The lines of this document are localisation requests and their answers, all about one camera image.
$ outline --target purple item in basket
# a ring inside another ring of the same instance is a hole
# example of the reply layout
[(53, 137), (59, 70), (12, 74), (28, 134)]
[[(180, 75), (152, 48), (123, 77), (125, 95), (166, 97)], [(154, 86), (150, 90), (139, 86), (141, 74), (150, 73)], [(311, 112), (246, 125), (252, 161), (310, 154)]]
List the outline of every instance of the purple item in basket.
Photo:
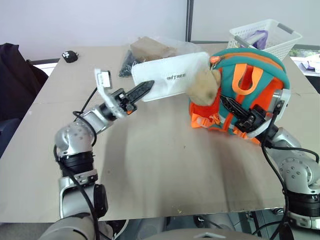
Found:
[(254, 32), (254, 34), (250, 35), (245, 40), (256, 49), (263, 50), (266, 48), (267, 38), (267, 30), (257, 30)]
[(310, 63), (309, 61), (303, 61), (302, 62), (303, 66), (305, 67), (305, 69), (308, 69), (308, 70), (315, 70), (314, 67), (310, 66)]

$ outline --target backpack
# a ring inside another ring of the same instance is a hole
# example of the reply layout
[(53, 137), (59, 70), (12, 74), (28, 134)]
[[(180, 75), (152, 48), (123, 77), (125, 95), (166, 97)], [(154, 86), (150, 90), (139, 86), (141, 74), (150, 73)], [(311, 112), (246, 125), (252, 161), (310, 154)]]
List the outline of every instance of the backpack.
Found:
[[(214, 54), (211, 69), (221, 73), (221, 85), (211, 106), (189, 103), (189, 114), (193, 128), (207, 128), (238, 135), (244, 139), (259, 141), (255, 137), (268, 126), (269, 116), (277, 97), (287, 105), (290, 98), (290, 83), (283, 63), (274, 55), (255, 48), (229, 48)], [(258, 108), (266, 112), (263, 126), (252, 132), (244, 132), (236, 123), (238, 119), (225, 108), (221, 95), (232, 98), (245, 110)], [(285, 110), (282, 108), (276, 121)]]

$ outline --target table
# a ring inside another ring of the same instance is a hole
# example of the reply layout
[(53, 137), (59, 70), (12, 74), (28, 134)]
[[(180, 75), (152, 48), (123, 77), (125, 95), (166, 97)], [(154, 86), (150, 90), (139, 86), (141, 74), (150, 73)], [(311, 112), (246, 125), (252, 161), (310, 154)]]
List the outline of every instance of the table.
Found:
[[(210, 54), (225, 47), (203, 45)], [(75, 47), (78, 61), (59, 61), (0, 159), (0, 222), (59, 219), (61, 173), (52, 154), (54, 135), (94, 89), (94, 68), (111, 71), (114, 90), (134, 86), (131, 78), (117, 77), (127, 49)], [(303, 147), (319, 150), (319, 94), (290, 58), (283, 62), (292, 97), (278, 126)], [(89, 105), (100, 103), (96, 94)], [(137, 106), (137, 112), (98, 135), (93, 148), (98, 182), (109, 202), (101, 220), (283, 206), (280, 183), (261, 149), (238, 137), (191, 128), (185, 94)]]

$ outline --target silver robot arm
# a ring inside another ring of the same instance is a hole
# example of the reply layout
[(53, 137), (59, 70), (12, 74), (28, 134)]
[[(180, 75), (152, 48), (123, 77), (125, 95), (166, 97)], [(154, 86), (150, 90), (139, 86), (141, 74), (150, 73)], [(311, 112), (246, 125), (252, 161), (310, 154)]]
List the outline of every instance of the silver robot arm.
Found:
[(99, 239), (89, 205), (68, 172), (72, 173), (85, 191), (96, 217), (103, 217), (108, 210), (108, 202), (105, 187), (96, 184), (98, 173), (94, 169), (93, 145), (97, 135), (109, 128), (113, 121), (125, 118), (137, 110), (135, 102), (146, 95), (154, 84), (152, 80), (146, 81), (128, 92), (121, 88), (109, 94), (105, 87), (105, 81), (109, 82), (109, 79), (104, 77), (109, 78), (110, 75), (99, 70), (95, 74), (97, 90), (104, 103), (85, 112), (73, 112), (76, 120), (61, 128), (55, 135), (54, 154), (62, 172), (62, 178), (59, 179), (61, 219), (49, 227), (40, 240)]
[(319, 164), (304, 151), (276, 148), (301, 148), (300, 143), (280, 127), (267, 149), (277, 164), (288, 191), (288, 217), (291, 226), (320, 230)]

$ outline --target zipper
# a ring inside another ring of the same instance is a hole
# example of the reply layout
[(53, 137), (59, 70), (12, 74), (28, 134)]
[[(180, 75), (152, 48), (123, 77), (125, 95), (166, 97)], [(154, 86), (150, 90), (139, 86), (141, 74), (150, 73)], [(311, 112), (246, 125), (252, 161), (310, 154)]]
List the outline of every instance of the zipper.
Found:
[(236, 53), (226, 53), (221, 56), (211, 56), (210, 57), (210, 64), (211, 64), (211, 70), (215, 69), (216, 66), (224, 59), (230, 59), (232, 57), (248, 57), (248, 58), (255, 58), (257, 60), (260, 60), (264, 63), (271, 64), (275, 67), (277, 67), (280, 70), (284, 70), (282, 66), (280, 66), (278, 63), (273, 61), (272, 59), (260, 56), (258, 54), (252, 53), (252, 52), (236, 52)]

